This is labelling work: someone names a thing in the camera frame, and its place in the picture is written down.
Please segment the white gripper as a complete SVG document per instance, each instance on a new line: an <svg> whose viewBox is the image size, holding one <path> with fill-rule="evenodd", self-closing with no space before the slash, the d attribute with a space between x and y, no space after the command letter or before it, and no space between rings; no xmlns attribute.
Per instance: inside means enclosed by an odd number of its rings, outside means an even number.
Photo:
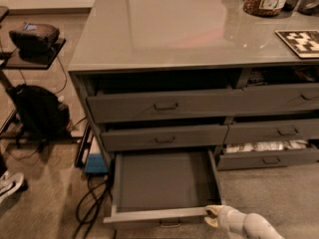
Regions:
<svg viewBox="0 0 319 239"><path fill-rule="evenodd" d="M218 228L220 226L222 229L228 232L244 234L244 213L226 205L207 205L205 207L205 210L214 215L217 215L217 219L205 217L204 221L207 225L214 228Z"/></svg>

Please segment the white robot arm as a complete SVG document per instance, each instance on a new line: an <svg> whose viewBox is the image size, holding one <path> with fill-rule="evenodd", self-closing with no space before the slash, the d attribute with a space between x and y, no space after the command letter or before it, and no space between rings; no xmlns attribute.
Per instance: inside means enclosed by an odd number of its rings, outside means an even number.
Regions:
<svg viewBox="0 0 319 239"><path fill-rule="evenodd" d="M204 217L204 221L211 227L240 235L243 239L285 239L261 215L243 213L228 205L207 205L207 213L215 217Z"/></svg>

